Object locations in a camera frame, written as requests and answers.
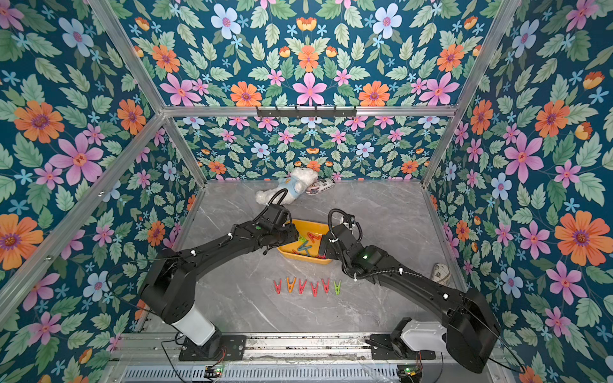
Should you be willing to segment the yellow plastic storage box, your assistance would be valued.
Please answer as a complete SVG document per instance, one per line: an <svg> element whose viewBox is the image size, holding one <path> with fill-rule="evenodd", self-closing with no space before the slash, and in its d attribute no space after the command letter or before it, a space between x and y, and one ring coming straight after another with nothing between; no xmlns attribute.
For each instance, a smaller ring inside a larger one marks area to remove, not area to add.
<svg viewBox="0 0 613 383"><path fill-rule="evenodd" d="M279 253L286 259L293 259L319 265L327 265L332 262L327 258L326 251L322 247L322 238L328 233L329 228L325 223L309 220L293 220L299 238L290 244L278 247Z"/></svg>

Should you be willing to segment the green clothespin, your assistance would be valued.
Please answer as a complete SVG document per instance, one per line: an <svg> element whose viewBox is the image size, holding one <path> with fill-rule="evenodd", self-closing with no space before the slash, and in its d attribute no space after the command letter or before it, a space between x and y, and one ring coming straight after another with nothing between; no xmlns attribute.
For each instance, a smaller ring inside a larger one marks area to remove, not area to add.
<svg viewBox="0 0 613 383"><path fill-rule="evenodd" d="M334 284L335 294L340 295L342 282L334 281L333 284Z"/></svg>

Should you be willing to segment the red clothespin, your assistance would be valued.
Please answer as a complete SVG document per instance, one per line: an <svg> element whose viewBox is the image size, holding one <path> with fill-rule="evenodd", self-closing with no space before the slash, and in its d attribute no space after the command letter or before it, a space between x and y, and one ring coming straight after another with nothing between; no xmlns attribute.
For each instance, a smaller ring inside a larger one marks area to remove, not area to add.
<svg viewBox="0 0 613 383"><path fill-rule="evenodd" d="M307 285L308 280L307 279L299 279L299 294L302 295L303 292L306 289L306 285Z"/></svg>
<svg viewBox="0 0 613 383"><path fill-rule="evenodd" d="M276 291L277 295L280 295L282 293L282 289L283 289L283 281L282 279L275 279L273 281L274 284L274 289Z"/></svg>
<svg viewBox="0 0 613 383"><path fill-rule="evenodd" d="M314 298L318 296L319 282L311 282L311 293Z"/></svg>
<svg viewBox="0 0 613 383"><path fill-rule="evenodd" d="M321 279L322 288L325 294L328 294L330 291L330 279Z"/></svg>

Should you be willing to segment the orange clothespin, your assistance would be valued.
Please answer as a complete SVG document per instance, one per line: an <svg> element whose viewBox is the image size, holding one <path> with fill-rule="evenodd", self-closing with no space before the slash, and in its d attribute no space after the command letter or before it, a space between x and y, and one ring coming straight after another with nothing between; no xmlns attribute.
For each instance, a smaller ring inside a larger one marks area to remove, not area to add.
<svg viewBox="0 0 613 383"><path fill-rule="evenodd" d="M289 294L292 294L293 291L295 290L295 284L297 283L297 278L294 277L293 279L290 279L289 277L287 277L287 292Z"/></svg>

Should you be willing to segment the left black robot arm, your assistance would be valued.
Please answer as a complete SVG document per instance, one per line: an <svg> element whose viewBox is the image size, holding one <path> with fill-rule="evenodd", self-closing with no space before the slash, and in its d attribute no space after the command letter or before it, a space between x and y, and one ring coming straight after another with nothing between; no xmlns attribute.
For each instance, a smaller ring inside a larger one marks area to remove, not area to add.
<svg viewBox="0 0 613 383"><path fill-rule="evenodd" d="M282 205L288 190L277 191L252 220L232 226L225 236L178 252L161 252L140 289L140 299L166 324L195 346L211 343L219 331L196 305L200 278L242 255L292 244L299 233Z"/></svg>

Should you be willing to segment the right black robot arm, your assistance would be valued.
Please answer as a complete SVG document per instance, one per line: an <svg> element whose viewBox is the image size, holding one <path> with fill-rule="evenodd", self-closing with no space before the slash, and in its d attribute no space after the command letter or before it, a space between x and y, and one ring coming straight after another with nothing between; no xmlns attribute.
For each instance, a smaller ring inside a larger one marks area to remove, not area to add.
<svg viewBox="0 0 613 383"><path fill-rule="evenodd" d="M400 263L375 245L363 246L361 225L353 215L333 208L322 238L327 257L340 261L354 281L386 287L435 316L433 322L404 318L390 335L391 351L408 359L419 352L439 352L473 373L482 373L501 327L480 291L447 287Z"/></svg>

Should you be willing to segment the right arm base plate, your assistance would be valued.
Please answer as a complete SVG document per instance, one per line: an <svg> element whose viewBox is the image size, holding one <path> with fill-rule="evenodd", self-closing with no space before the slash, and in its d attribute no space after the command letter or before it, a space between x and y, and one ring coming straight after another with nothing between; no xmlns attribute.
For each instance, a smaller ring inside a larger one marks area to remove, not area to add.
<svg viewBox="0 0 613 383"><path fill-rule="evenodd" d="M374 360L430 361L437 358L433 351L412 350L400 338L394 338L390 334L371 334L365 339L365 343L370 346Z"/></svg>

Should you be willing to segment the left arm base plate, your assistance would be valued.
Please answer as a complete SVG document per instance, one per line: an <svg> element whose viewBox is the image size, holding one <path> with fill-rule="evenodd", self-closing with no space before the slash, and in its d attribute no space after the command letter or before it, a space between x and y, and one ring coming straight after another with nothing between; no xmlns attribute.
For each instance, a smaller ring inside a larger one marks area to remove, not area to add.
<svg viewBox="0 0 613 383"><path fill-rule="evenodd" d="M246 350L244 335L214 335L204 345L198 346L189 339L180 351L181 362L234 362L241 361Z"/></svg>

